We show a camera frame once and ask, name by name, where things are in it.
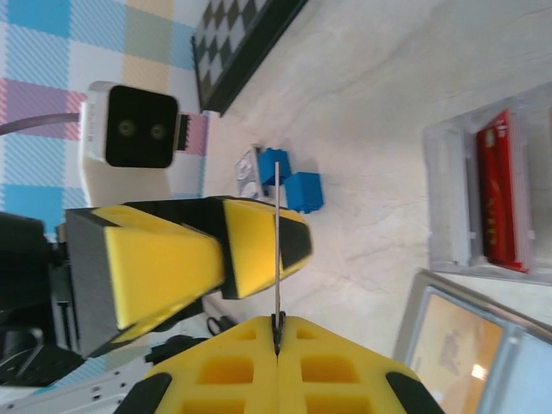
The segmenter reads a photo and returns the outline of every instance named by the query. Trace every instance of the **black and white checkered pattern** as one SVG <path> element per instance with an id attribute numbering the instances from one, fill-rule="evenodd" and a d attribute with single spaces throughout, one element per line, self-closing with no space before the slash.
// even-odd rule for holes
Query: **black and white checkered pattern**
<path id="1" fill-rule="evenodd" d="M 202 101 L 207 101 L 213 86 L 262 9 L 271 0 L 210 0 L 199 23 L 194 41 Z"/>

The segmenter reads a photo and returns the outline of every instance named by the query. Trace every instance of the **clear plastic container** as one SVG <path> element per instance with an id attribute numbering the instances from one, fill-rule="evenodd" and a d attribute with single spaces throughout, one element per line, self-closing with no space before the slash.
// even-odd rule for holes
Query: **clear plastic container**
<path id="1" fill-rule="evenodd" d="M 517 257 L 527 273 L 483 255 L 475 135 L 503 110 L 511 114 Z M 552 285 L 552 83 L 428 127 L 423 145 L 431 270 Z"/>

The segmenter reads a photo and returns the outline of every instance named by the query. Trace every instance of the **white camera housing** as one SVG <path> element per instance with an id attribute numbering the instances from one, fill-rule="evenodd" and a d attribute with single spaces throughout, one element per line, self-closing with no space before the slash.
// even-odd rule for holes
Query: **white camera housing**
<path id="1" fill-rule="evenodd" d="M 106 160 L 109 93 L 117 85 L 95 82 L 81 105 L 78 164 L 86 201 L 89 206 L 100 207 L 171 199 L 166 168 L 112 166 Z M 174 140 L 173 153 L 177 138 Z"/>

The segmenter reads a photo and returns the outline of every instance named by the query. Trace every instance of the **checkered board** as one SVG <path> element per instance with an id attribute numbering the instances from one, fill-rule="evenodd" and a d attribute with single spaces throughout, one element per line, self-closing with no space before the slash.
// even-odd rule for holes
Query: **checkered board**
<path id="1" fill-rule="evenodd" d="M 232 64 L 270 0 L 210 0 L 194 36 L 201 102 L 209 101 L 217 80 Z"/>
<path id="2" fill-rule="evenodd" d="M 169 93 L 191 115 L 169 169 L 179 198 L 202 192 L 207 118 L 199 115 L 191 37 L 207 0 L 0 0 L 0 123 L 78 112 L 91 82 Z M 41 219 L 85 206 L 78 125 L 0 137 L 0 210 Z"/>

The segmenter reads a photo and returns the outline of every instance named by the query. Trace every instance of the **marble surface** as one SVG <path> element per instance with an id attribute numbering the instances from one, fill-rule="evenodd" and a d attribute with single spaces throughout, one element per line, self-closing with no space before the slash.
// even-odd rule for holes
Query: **marble surface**
<path id="1" fill-rule="evenodd" d="M 223 118 L 204 194 L 236 194 L 251 143 L 323 177 L 311 263 L 282 286 L 288 314 L 390 355 L 427 264 L 425 126 L 552 79 L 550 0 L 310 0 Z M 552 287 L 451 277 L 552 323 Z M 273 311 L 273 290 L 224 303 Z"/>

